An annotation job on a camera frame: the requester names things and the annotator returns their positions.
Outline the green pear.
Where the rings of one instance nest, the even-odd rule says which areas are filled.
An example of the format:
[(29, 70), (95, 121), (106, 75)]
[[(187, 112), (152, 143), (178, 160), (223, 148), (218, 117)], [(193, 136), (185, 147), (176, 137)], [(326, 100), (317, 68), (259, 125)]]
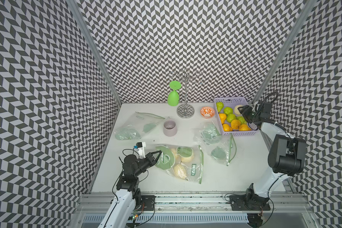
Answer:
[(222, 102), (217, 102), (216, 108), (217, 108), (217, 112), (220, 113), (222, 109), (224, 108), (224, 104)]
[(231, 123), (233, 120), (236, 120), (236, 119), (237, 119), (237, 117), (236, 117), (235, 114), (228, 114), (228, 115), (227, 115), (227, 118), (226, 118), (226, 121), (227, 121), (228, 123)]
[(224, 114), (225, 115), (230, 115), (230, 114), (233, 114), (233, 108), (231, 107), (225, 107), (224, 110), (223, 110)]
[(243, 116), (237, 116), (237, 120), (239, 120), (242, 124), (247, 123)]

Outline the yellow pear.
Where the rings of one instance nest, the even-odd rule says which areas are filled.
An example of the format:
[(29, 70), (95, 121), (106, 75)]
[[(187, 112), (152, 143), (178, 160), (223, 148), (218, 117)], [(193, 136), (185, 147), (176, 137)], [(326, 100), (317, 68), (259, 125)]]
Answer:
[(233, 131), (233, 128), (230, 125), (228, 125), (228, 124), (223, 124), (222, 128), (223, 128), (224, 132), (231, 132), (231, 131)]
[(241, 124), (238, 130), (239, 131), (251, 131), (251, 128), (247, 124)]
[(225, 123), (226, 119), (227, 119), (227, 115), (224, 114), (224, 113), (219, 113), (218, 115), (219, 115), (219, 118), (220, 118), (220, 122), (223, 125)]
[(239, 130), (239, 127), (241, 126), (241, 121), (238, 119), (234, 119), (231, 121), (230, 126), (232, 130)]

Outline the zip bag with beige fruit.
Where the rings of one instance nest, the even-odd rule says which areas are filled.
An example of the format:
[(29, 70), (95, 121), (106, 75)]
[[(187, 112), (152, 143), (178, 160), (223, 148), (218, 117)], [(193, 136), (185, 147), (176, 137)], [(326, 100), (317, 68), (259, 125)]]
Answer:
[[(176, 148), (178, 159), (175, 159), (171, 148)], [(168, 173), (170, 176), (177, 178), (174, 175), (173, 167), (177, 164), (182, 164), (187, 172), (189, 182), (194, 182), (201, 184), (203, 177), (204, 168), (204, 153), (199, 145), (193, 146), (179, 146), (179, 145), (167, 145), (161, 144), (155, 146), (156, 151), (162, 151), (162, 155), (159, 158), (156, 167), (164, 172)], [(183, 163), (181, 157), (188, 157), (194, 154), (194, 159), (192, 162)]]

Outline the zip bag with green pears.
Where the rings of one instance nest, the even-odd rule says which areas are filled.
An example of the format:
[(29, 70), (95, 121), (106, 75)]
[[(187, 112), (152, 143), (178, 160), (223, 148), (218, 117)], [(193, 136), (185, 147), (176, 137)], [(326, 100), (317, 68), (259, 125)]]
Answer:
[(152, 113), (135, 112), (114, 131), (115, 138), (121, 141), (141, 139), (164, 120), (164, 117)]

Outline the zip bag with orange fruit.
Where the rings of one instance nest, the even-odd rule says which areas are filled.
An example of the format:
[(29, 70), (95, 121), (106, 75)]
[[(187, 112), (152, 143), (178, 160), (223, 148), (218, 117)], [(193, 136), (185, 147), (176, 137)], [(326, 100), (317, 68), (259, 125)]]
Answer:
[(221, 135), (213, 122), (204, 123), (194, 130), (194, 141), (202, 151), (221, 165), (229, 166), (237, 154), (232, 135)]

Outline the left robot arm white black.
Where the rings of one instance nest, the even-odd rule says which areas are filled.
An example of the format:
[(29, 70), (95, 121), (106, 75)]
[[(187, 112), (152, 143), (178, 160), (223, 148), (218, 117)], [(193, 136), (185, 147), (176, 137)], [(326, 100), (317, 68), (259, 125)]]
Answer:
[(110, 208), (100, 222), (100, 228), (124, 228), (131, 213), (141, 205), (139, 175), (155, 166), (162, 151), (150, 152), (141, 158), (140, 155), (126, 155), (122, 171), (114, 184), (116, 191)]

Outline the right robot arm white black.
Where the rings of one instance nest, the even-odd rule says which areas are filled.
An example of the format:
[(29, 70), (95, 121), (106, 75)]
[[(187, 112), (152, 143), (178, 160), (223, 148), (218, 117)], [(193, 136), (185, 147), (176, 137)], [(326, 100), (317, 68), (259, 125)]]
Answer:
[(255, 108), (245, 105), (238, 110), (248, 124), (254, 124), (270, 140), (268, 168), (256, 183), (252, 183), (244, 195), (244, 204), (250, 210), (262, 209), (270, 200), (271, 193), (288, 177), (303, 171), (307, 143), (292, 136), (277, 121), (272, 120), (272, 104), (277, 101), (278, 92), (268, 94)]

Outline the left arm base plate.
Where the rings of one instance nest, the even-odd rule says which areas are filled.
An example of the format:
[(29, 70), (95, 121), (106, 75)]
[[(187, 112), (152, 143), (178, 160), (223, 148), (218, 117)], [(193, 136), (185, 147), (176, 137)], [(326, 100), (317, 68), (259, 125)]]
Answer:
[(155, 209), (155, 195), (142, 195), (136, 209), (139, 211), (153, 211)]

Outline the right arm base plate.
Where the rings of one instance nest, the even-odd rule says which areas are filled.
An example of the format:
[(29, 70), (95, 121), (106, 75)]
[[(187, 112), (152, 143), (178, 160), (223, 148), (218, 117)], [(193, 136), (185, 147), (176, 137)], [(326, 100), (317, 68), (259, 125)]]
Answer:
[(229, 201), (233, 211), (270, 211), (269, 198), (246, 195), (230, 195)]

